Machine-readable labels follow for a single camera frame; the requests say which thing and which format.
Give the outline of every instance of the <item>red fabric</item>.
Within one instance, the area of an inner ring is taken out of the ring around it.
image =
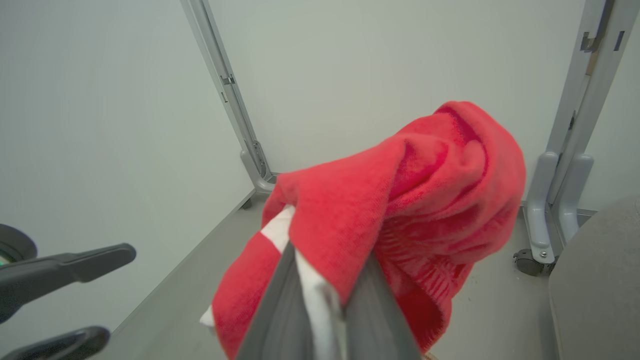
[[[289,236],[343,303],[371,251],[420,348],[444,333],[473,264],[509,238],[524,191],[520,148],[469,102],[448,102],[379,145],[282,174],[266,225],[296,207]],[[257,233],[213,299],[218,338],[234,358],[279,253]]]

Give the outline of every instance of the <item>floor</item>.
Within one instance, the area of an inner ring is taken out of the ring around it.
[[[264,198],[225,219],[144,301],[96,359],[225,359],[198,319],[224,270],[260,225]],[[475,267],[453,300],[449,329],[431,352],[440,360],[555,359],[547,278],[529,277],[513,264],[527,247],[518,217],[511,239]]]

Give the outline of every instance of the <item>towel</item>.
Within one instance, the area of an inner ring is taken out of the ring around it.
[[[278,176],[262,225],[293,207],[280,236],[331,284],[342,305],[374,252],[426,351],[446,330],[451,299],[473,264],[508,240],[524,184],[513,137],[476,105],[448,102],[371,149]],[[265,230],[273,237],[267,228],[249,240],[212,302],[230,359],[280,258]]]

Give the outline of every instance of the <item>gray partition foot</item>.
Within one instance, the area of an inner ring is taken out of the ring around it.
[[[531,256],[541,264],[552,264],[555,261],[545,220],[545,206],[557,162],[558,155],[554,152],[545,152],[538,157],[538,164],[533,173],[529,194],[527,194],[525,219],[531,244]]]
[[[571,160],[558,197],[551,209],[554,221],[560,227],[560,237],[565,246],[578,231],[578,201],[592,166],[591,155],[581,154]]]
[[[249,177],[253,182],[255,191],[259,193],[271,193],[275,188],[275,185],[267,182],[260,175],[258,168],[255,167],[255,163],[253,162],[253,158],[251,157],[251,154],[249,154],[249,152],[246,150],[242,150],[240,152],[240,158],[244,163],[244,167],[246,168],[246,171],[249,173]]]

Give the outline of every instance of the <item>metal frame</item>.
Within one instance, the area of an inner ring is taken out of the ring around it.
[[[207,0],[180,0],[191,30],[202,52],[209,74],[227,115],[240,141],[240,157],[257,192],[270,193],[274,184],[260,142],[256,139],[249,114],[242,100],[240,89],[233,75],[229,58],[222,44],[220,32]]]
[[[587,0],[585,3],[547,151],[538,159],[527,194],[525,215],[529,241],[533,259],[541,264],[555,261],[544,215],[549,205],[563,244],[570,241],[578,229],[577,205],[593,166],[593,158],[584,151],[639,9],[640,2],[635,0]],[[590,39],[592,33],[597,35]],[[594,60],[595,68],[589,76],[589,62]]]

